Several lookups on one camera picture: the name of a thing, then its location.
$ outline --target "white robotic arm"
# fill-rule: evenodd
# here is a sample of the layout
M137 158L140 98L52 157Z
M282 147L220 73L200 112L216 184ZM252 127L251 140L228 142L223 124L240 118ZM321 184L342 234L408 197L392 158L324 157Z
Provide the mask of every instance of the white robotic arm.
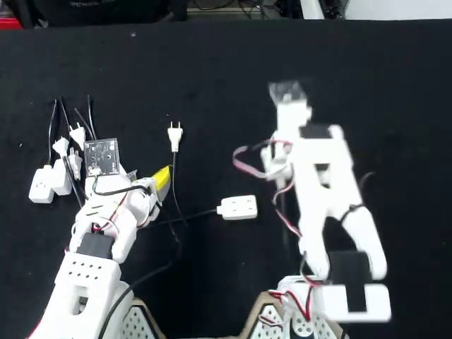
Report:
M295 184L301 215L298 222L302 235L299 250L315 278L326 280L332 276L330 258L323 241L323 227L326 218L333 217L341 221L354 241L357 254L366 254L365 261L368 262L363 265L362 273L369 273L371 280L383 279L387 271L386 258L371 213L363 205L342 129L334 125L309 123L311 108L297 82L270 85L270 96L277 107L278 129L272 136L273 142L261 151L261 158L267 179L275 180L278 189L283 188L287 180L293 180ZM343 267L339 268L343 271L339 275L345 274ZM300 280L303 280L302 276L287 277L278 289L299 293L299 298L306 300L309 284ZM347 287L342 281L322 284L312 291L311 308L335 321L389 320L391 307L387 288L362 281L366 304L363 310L356 311L350 310L347 300L352 299L349 290L356 287Z
M157 186L164 186L165 180L169 185L167 168L157 174L157 178L142 178L133 183L124 174L86 179L86 193L90 198L76 216L69 250L56 276L49 304L29 339L98 338L112 305L129 287L120 281L119 264L128 256L137 229L158 215L157 201L162 200L161 195L159 198L162 190ZM96 192L134 185L149 190L101 196L92 190L94 180L97 180ZM130 291L114 310L102 338L118 338L132 299Z

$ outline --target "black table surface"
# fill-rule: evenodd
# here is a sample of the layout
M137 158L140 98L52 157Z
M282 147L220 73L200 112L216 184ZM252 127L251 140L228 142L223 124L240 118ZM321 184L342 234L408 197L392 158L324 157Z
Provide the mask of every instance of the black table surface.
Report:
M314 121L343 127L356 175L376 173L364 199L388 260L393 318L348 326L350 335L439 338L451 296L451 34L449 20L0 32L0 337L24 338L52 291L78 206L74 196L33 204L28 190L47 159L52 99L63 95L85 112L87 93L97 133L117 137L121 163L142 176L171 162L166 128L182 122L177 191L186 215L256 194L255 220L212 215L188 230L177 225L183 259L135 291L169 338L238 334L258 293L296 273L299 257L270 204L274 185L235 170L231 153L275 129L267 83L299 79ZM249 158L258 164L257 154ZM287 198L295 220L295 198ZM339 231L327 227L330 248L350 243ZM139 232L123 279L173 255L166 227Z

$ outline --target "yellow object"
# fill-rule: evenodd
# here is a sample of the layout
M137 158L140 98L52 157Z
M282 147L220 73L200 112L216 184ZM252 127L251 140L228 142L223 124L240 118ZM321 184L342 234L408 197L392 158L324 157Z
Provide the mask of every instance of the yellow object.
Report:
M155 179L155 189L160 191L171 179L170 166L165 166L153 175Z

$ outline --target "perforated metal base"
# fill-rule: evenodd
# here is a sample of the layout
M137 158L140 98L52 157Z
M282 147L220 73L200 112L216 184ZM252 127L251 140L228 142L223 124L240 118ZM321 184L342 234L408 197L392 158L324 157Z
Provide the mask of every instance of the perforated metal base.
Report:
M130 308L122 322L120 339L157 339L142 308Z
M278 310L271 304L262 308L261 315L276 323L283 321ZM325 319L313 316L311 321L306 321L301 314L291 320L290 338L337 339ZM249 339L284 339L283 330L280 327L270 327L257 320Z
M273 305L264 306L261 315L276 323L283 321ZM249 339L283 339L283 330L280 327L270 327L259 320L255 324Z

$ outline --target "red object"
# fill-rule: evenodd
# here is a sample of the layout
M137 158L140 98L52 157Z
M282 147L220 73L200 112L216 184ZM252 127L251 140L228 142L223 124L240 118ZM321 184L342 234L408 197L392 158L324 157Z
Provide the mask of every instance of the red object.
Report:
M21 30L22 26L15 18L0 18L0 30Z

